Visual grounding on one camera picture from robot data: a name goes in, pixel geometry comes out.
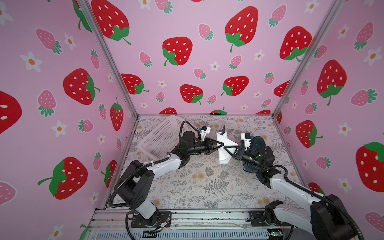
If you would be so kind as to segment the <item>white paper napkin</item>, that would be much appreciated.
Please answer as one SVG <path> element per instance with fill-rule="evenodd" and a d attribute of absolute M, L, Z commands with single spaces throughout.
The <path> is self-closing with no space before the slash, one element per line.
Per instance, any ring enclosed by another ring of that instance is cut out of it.
<path fill-rule="evenodd" d="M 220 132 L 217 132 L 216 135 L 217 141 L 222 142 L 224 146 L 238 146 L 237 143 L 228 138 L 228 133 L 221 134 Z M 218 155 L 220 165 L 228 164 L 232 158 L 232 156 L 224 149 L 224 147 L 218 149 Z"/>

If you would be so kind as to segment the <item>dark teal plastic bin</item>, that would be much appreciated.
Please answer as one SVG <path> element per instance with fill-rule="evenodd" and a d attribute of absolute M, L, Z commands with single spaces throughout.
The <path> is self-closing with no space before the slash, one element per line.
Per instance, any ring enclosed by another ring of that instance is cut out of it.
<path fill-rule="evenodd" d="M 259 166 L 267 166 L 269 150 L 265 140 L 262 137 L 256 136 L 251 139 L 251 153 L 255 156 Z"/>

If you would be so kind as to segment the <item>white plastic mesh basket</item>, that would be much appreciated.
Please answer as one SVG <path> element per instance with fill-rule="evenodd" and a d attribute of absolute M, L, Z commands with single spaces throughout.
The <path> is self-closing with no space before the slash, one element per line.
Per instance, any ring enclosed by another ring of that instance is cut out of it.
<path fill-rule="evenodd" d="M 183 121 L 175 115 L 167 117 L 139 142 L 138 148 L 152 160 L 165 157 L 179 143 Z"/>

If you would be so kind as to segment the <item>silver table knife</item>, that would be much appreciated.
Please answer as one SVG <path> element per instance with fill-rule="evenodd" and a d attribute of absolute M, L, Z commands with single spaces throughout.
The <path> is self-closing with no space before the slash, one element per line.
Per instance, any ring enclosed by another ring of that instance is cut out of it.
<path fill-rule="evenodd" d="M 224 135 L 225 133 L 226 133 L 226 128 L 225 128 L 225 126 L 223 126 L 223 128 L 221 130 L 219 130 L 219 134 Z"/>

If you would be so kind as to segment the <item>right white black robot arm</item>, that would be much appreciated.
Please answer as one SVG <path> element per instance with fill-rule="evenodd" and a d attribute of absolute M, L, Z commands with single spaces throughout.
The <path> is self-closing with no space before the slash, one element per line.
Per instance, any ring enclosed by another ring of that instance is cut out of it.
<path fill-rule="evenodd" d="M 255 153 L 252 147 L 224 146 L 224 150 L 235 160 L 251 167 L 261 184 L 273 189 L 300 206 L 295 209 L 282 201 L 274 201 L 265 207 L 263 220 L 269 226 L 288 223 L 312 234 L 317 240 L 364 239 L 357 223 L 349 215 L 343 202 L 335 195 L 323 195 L 303 187 L 288 177 L 288 170 L 275 165 L 275 156 L 262 139 Z"/>

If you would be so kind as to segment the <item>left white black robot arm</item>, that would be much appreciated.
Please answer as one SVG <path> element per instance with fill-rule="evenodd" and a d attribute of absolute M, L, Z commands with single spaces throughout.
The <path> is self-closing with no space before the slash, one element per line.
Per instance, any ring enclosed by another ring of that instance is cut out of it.
<path fill-rule="evenodd" d="M 153 180 L 184 167 L 191 156 L 210 155 L 224 146 L 224 143 L 207 138 L 208 127 L 195 128 L 190 122 L 181 123 L 178 144 L 165 158 L 143 164 L 137 160 L 130 163 L 117 181 L 109 197 L 111 208 L 127 207 L 144 219 L 147 226 L 159 222 L 159 210 L 147 200 Z"/>

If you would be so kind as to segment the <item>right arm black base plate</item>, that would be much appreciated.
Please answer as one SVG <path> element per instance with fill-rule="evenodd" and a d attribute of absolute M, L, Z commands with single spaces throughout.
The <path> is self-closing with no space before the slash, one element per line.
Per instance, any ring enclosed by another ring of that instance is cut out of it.
<path fill-rule="evenodd" d="M 279 221 L 270 211 L 249 211 L 247 223 L 253 227 L 288 227 L 291 224 Z"/>

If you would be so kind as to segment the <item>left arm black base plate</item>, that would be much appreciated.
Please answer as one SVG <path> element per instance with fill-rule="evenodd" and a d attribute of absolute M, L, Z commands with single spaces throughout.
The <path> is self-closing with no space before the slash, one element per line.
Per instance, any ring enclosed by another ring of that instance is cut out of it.
<path fill-rule="evenodd" d="M 157 228 L 170 227 L 172 220 L 172 212 L 155 211 L 154 215 L 149 219 L 145 219 L 142 215 L 134 215 L 131 221 L 131 228 Z"/>

